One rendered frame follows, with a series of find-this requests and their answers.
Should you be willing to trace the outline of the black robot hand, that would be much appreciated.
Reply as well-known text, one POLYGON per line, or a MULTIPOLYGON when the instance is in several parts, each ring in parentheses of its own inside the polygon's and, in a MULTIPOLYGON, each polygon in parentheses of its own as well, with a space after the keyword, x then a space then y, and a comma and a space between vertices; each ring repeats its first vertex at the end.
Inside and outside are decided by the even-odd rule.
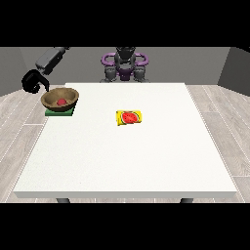
POLYGON ((46 91, 49 91, 49 81, 37 70, 30 70, 21 80, 22 88, 31 94, 37 94, 40 90, 40 84, 45 87, 46 91))

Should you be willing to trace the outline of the brown wooden bowl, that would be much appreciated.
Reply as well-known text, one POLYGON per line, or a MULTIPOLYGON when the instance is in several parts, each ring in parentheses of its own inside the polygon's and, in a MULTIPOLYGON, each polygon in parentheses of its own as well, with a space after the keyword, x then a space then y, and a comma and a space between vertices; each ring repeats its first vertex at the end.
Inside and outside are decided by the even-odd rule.
POLYGON ((41 97, 41 103, 47 109, 55 112, 64 112, 75 107, 79 93, 72 88, 55 88, 41 97), (58 100, 64 99, 65 104, 58 105, 58 100))

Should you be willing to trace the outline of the green square pad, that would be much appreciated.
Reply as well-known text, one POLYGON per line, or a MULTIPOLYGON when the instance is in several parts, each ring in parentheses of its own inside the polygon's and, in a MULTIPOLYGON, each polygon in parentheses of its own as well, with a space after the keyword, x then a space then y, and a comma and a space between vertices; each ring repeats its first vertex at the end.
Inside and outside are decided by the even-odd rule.
POLYGON ((52 111, 50 109, 45 110, 45 116, 72 116, 75 106, 67 111, 52 111))

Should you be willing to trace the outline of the yellow cup with melon print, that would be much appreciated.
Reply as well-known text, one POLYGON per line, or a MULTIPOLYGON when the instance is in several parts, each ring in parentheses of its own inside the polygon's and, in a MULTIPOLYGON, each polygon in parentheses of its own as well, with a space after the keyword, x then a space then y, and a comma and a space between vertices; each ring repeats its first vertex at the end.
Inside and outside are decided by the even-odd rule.
POLYGON ((142 122, 142 113, 139 110, 117 110, 116 122, 118 126, 142 122))

